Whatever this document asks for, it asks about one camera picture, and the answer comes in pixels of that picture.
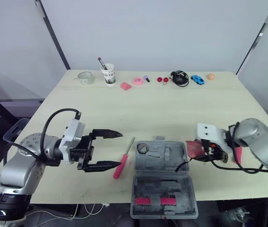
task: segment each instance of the paper cup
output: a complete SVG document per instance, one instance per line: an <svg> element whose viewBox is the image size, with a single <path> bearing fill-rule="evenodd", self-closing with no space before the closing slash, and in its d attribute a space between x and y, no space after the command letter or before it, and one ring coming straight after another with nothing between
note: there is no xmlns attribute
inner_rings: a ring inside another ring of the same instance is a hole
<svg viewBox="0 0 268 227"><path fill-rule="evenodd" d="M104 68L102 68L102 66L100 67L101 72L104 75L104 79L105 82L107 84L114 84L116 82L116 78L115 78L115 66L113 64L105 64L107 70L105 70Z"/></svg>

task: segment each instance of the purple marker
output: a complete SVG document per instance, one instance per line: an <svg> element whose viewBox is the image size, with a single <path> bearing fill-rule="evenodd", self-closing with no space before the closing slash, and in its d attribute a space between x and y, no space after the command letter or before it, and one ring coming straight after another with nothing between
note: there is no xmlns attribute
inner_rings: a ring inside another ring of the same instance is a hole
<svg viewBox="0 0 268 227"><path fill-rule="evenodd" d="M149 81L149 79L148 79L148 77L145 75L144 77L143 77L148 83L150 82Z"/></svg>

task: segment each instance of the blue toy car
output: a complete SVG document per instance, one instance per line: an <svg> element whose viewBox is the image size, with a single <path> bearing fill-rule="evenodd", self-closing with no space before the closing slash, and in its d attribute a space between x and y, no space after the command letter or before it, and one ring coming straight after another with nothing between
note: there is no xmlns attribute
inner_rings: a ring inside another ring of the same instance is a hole
<svg viewBox="0 0 268 227"><path fill-rule="evenodd" d="M204 84L204 80L202 79L202 77L198 76L198 75L193 75L190 77L193 81L195 81L197 84Z"/></svg>

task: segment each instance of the white wire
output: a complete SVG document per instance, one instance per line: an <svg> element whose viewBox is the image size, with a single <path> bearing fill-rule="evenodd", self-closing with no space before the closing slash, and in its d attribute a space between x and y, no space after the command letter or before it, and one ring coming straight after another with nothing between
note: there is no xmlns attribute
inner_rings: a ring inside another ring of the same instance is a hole
<svg viewBox="0 0 268 227"><path fill-rule="evenodd" d="M102 205L102 207L100 208L100 210L99 210L97 213L93 214L92 212L93 212L93 210L94 210L94 208L95 208L95 204L93 204L91 213L88 212L87 209L86 209L86 211L88 212L88 215L87 215L86 217L78 217L78 218L76 218L75 215L76 215L76 213L77 213L78 206L79 206L79 204L77 204L77 206L76 206L74 215L73 215L72 217L70 217L70 218L68 218L68 217L62 217L62 216L57 216L57 215L55 215L55 214L53 214L53 213L51 213L51 212L49 212L49 211L47 211L47 210L37 210L37 211L34 211L34 212L32 212L32 213L29 213L27 216L30 216L31 214L35 214L35 213L38 213L38 212L44 212L44 213L50 214L50 215L52 215L53 217L55 217L55 218L52 218L52 219L50 219L50 220L47 220L47 221L45 221L45 222L43 222L43 223L41 223L41 224L39 224L39 225L36 226L36 227L39 227L39 226L42 226L43 224L45 224L45 223L47 223L47 222L49 222L49 221L53 221L53 220L57 220L57 219L64 219L64 220L67 220L67 221L71 221L71 220L74 220L74 219L85 219L85 218L90 217L91 215L98 214L98 213L102 210L102 208L103 208L103 205Z"/></svg>
<svg viewBox="0 0 268 227"><path fill-rule="evenodd" d="M52 218L52 219L50 219L50 220L47 220L47 221L45 221L45 222L43 222L43 223L37 225L36 227L42 226L43 224L45 224L45 223L47 223L47 222L49 222L49 221L56 220L56 219L61 219L61 218Z"/></svg>
<svg viewBox="0 0 268 227"><path fill-rule="evenodd" d="M91 216L91 214L89 213L86 217L79 217L79 218L74 218L74 219L85 219L85 218L88 218L90 216Z"/></svg>
<svg viewBox="0 0 268 227"><path fill-rule="evenodd" d="M96 213L92 213L93 210L91 210L91 212L89 212L89 211L87 210L87 208L86 208L86 205L85 205L86 212L87 212L88 214L90 214L90 215L96 215L96 214L99 214L99 213L102 211L103 207L104 207L104 205L102 204L102 206L101 206L101 208L100 208L100 210L99 210L98 212L96 212Z"/></svg>
<svg viewBox="0 0 268 227"><path fill-rule="evenodd" d="M77 206L76 206L74 215L72 215L72 217L70 217L70 218L55 215L55 214L53 214L53 213L51 213L51 212L49 212L49 211L47 211L47 210L37 210L37 211L34 211L34 212L32 212L32 213L29 213L27 216L30 216L31 214L35 214L35 213L38 213L38 212L43 212L43 213L50 214L50 215L52 215L53 217L56 217L56 218L61 218L61 219L65 219L65 220L73 220L74 217L75 217L75 215L76 215L76 213L77 213L78 206L79 206L79 204L77 204Z"/></svg>

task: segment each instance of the black cable bundle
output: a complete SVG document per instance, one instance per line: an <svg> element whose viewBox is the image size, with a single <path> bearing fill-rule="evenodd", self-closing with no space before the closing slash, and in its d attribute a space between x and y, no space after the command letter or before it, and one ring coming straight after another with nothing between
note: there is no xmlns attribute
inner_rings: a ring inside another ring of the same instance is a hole
<svg viewBox="0 0 268 227"><path fill-rule="evenodd" d="M183 72L181 70L171 72L171 76L173 78L170 78L177 86L179 87L186 87L189 84L189 76L186 72Z"/></svg>

